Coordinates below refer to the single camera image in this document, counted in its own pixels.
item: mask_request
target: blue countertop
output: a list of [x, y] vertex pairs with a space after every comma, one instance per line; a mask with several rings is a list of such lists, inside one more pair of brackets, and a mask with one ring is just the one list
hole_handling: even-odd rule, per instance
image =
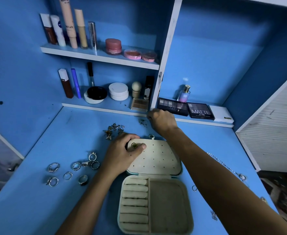
[[[54, 234], [86, 189], [79, 186], [79, 176], [93, 177], [96, 173], [91, 168], [73, 171], [71, 164], [87, 160], [90, 151], [97, 153], [101, 163], [110, 143], [103, 130], [113, 123], [125, 125], [126, 132], [142, 138], [154, 134], [156, 139], [162, 139], [145, 117], [63, 107], [0, 192], [0, 235]], [[186, 122], [178, 122], [178, 126], [203, 150], [215, 155], [235, 172], [246, 175], [247, 186], [258, 197], [265, 197], [276, 211], [231, 128]], [[52, 174], [47, 166], [53, 162], [58, 162], [60, 168]], [[64, 181], [63, 174], [67, 171], [71, 171], [73, 177]], [[46, 186], [52, 175], [59, 178], [59, 184]], [[113, 182], [94, 234], [122, 234], [116, 218], [121, 185], [126, 176], [121, 174]], [[194, 183], [185, 168], [179, 179], [188, 190], [194, 218], [192, 234], [227, 234], [220, 220], [212, 219], [211, 208], [201, 194], [192, 190]]]

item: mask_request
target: blue eyeliner pen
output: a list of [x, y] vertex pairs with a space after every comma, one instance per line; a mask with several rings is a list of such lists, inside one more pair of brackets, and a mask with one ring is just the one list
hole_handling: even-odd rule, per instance
[[77, 75], [76, 75], [76, 70], [75, 70], [75, 68], [72, 68], [71, 71], [72, 71], [72, 75], [73, 75], [75, 88], [76, 88], [76, 91], [77, 91], [77, 97], [78, 97], [78, 99], [80, 99], [81, 95], [80, 95], [80, 90], [79, 90], [79, 84], [78, 84], [78, 79], [77, 79]]

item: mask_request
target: hand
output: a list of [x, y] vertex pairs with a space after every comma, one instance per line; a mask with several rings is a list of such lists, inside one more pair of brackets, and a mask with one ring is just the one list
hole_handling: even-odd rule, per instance
[[172, 113], [160, 109], [153, 109], [148, 113], [148, 119], [152, 127], [163, 138], [173, 129], [178, 129], [175, 117]]
[[129, 152], [126, 151], [126, 143], [133, 139], [140, 138], [136, 134], [122, 133], [110, 144], [101, 168], [106, 170], [107, 173], [111, 174], [114, 179], [126, 171], [130, 164], [145, 150], [146, 144], [139, 144], [138, 147]]

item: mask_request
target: makeup product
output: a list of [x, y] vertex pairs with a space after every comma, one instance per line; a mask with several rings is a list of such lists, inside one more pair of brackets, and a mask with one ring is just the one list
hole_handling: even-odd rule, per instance
[[133, 98], [139, 98], [140, 90], [141, 90], [141, 83], [138, 81], [133, 82], [132, 83], [132, 96], [133, 96]]
[[154, 62], [156, 58], [157, 58], [157, 54], [153, 51], [146, 52], [141, 57], [141, 59], [146, 62]]
[[52, 28], [51, 20], [50, 20], [50, 15], [49, 14], [43, 14], [40, 13], [42, 23], [44, 24], [44, 29], [47, 35], [47, 40], [51, 44], [57, 44], [56, 36], [54, 33], [54, 30]]
[[234, 119], [228, 112], [227, 108], [221, 106], [209, 106], [212, 114], [214, 115], [214, 121], [233, 123]]
[[148, 108], [149, 108], [149, 101], [148, 100], [133, 98], [132, 106], [131, 106], [132, 110], [140, 110], [140, 111], [147, 112]]
[[190, 102], [188, 102], [187, 104], [191, 118], [209, 119], [209, 120], [214, 119], [214, 116], [210, 111], [210, 109], [208, 108], [207, 104], [190, 103]]
[[187, 102], [188, 97], [190, 95], [190, 86], [185, 85], [185, 88], [180, 92], [179, 97], [177, 98], [178, 102]]
[[79, 89], [78, 79], [77, 79], [77, 75], [76, 75], [76, 70], [75, 70], [75, 68], [72, 68], [71, 71], [72, 71], [73, 80], [74, 80], [74, 84], [75, 84], [75, 88], [76, 88], [76, 92], [77, 92], [77, 98], [80, 99], [81, 95], [80, 95], [80, 89]]
[[172, 114], [188, 116], [187, 103], [177, 102], [174, 100], [168, 100], [164, 98], [159, 98], [157, 100], [157, 108], [161, 110], [167, 110]]
[[53, 29], [56, 35], [56, 38], [58, 39], [59, 46], [65, 47], [65, 39], [64, 39], [64, 34], [63, 34], [63, 29], [61, 26], [60, 18], [56, 15], [51, 15], [51, 21], [53, 25]]
[[147, 76], [143, 96], [145, 100], [150, 100], [151, 98], [153, 83], [154, 83], [154, 76]]
[[59, 0], [59, 1], [61, 4], [61, 9], [66, 24], [67, 35], [70, 38], [70, 45], [72, 46], [72, 48], [78, 48], [73, 15], [70, 9], [70, 0]]
[[139, 60], [141, 59], [141, 53], [134, 49], [127, 49], [124, 51], [125, 58], [132, 59], [132, 60]]
[[87, 67], [88, 67], [88, 73], [89, 73], [89, 78], [90, 78], [90, 85], [94, 86], [92, 63], [88, 62]]
[[110, 96], [113, 100], [123, 101], [128, 98], [128, 87], [124, 83], [115, 82], [109, 85]]
[[78, 32], [79, 32], [79, 39], [80, 39], [80, 47], [82, 49], [88, 48], [87, 43], [87, 36], [86, 36], [86, 29], [85, 29], [85, 21], [83, 16], [83, 10], [74, 9], [75, 16], [76, 16], [76, 22], [78, 26]]
[[61, 78], [61, 82], [63, 85], [63, 89], [67, 98], [73, 98], [74, 94], [72, 91], [72, 87], [70, 86], [70, 80], [68, 79], [68, 75], [65, 69], [59, 70], [59, 75]]
[[116, 55], [122, 52], [122, 42], [119, 39], [106, 39], [105, 46], [108, 54]]
[[102, 102], [107, 96], [107, 91], [103, 87], [93, 86], [90, 87], [85, 93], [85, 101], [90, 104], [98, 104]]
[[98, 50], [98, 43], [97, 43], [97, 33], [95, 31], [95, 23], [88, 22], [89, 27], [89, 34], [90, 34], [90, 48], [94, 51]]

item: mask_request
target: jewelry box compartment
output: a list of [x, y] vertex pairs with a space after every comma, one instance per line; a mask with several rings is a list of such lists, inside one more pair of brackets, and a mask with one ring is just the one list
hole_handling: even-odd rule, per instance
[[146, 149], [130, 165], [122, 183], [117, 223], [126, 234], [190, 234], [194, 223], [179, 157], [166, 141], [133, 139]]

